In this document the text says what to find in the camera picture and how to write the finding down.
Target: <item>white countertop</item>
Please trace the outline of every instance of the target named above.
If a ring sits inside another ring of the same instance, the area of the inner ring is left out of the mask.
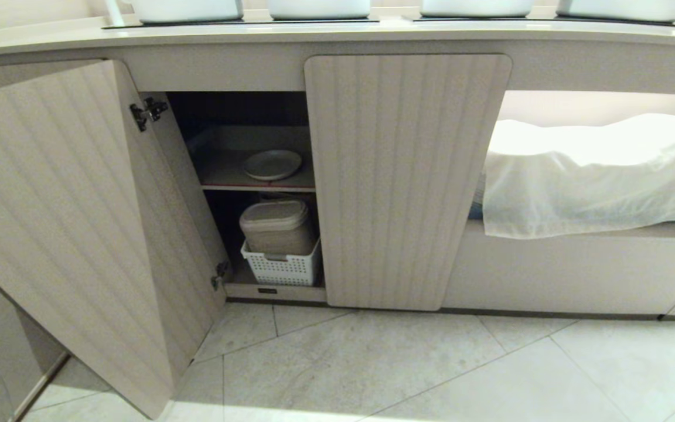
[[[675,46],[675,27],[574,21],[276,23],[102,29],[107,18],[0,29],[0,54],[75,48],[190,43],[310,43],[402,40],[589,40]]]

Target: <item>white plastic basket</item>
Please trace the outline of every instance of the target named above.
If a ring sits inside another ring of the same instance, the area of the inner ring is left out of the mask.
[[[322,262],[322,245],[317,240],[308,256],[276,256],[277,259],[272,259],[270,254],[265,257],[265,254],[249,252],[249,245],[244,241],[241,254],[249,261],[260,284],[313,286]]]

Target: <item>plate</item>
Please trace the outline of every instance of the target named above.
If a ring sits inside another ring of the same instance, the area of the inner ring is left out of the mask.
[[[244,173],[252,179],[272,182],[292,176],[301,168],[301,163],[301,156],[295,152],[273,149],[247,158]]]

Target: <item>open cabinet door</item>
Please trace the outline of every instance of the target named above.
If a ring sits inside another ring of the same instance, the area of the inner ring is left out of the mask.
[[[511,69],[501,54],[306,62],[330,305],[441,307]]]
[[[202,191],[180,186],[191,163],[131,104],[111,61],[0,89],[0,288],[155,418],[222,312],[225,251],[199,234]]]

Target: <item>metal hinge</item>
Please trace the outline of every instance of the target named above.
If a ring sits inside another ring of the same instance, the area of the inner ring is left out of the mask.
[[[223,285],[223,277],[226,276],[226,272],[228,271],[228,267],[230,266],[230,262],[228,261],[223,261],[220,264],[215,267],[215,275],[213,278],[211,278],[211,283],[212,283],[212,290],[217,291],[220,286]]]
[[[158,122],[161,119],[161,113],[168,110],[168,104],[163,101],[155,102],[155,100],[150,98],[145,98],[145,108],[137,107],[137,104],[132,104],[129,106],[132,115],[134,116],[134,121],[137,122],[137,127],[140,132],[147,130],[148,120],[152,122]]]

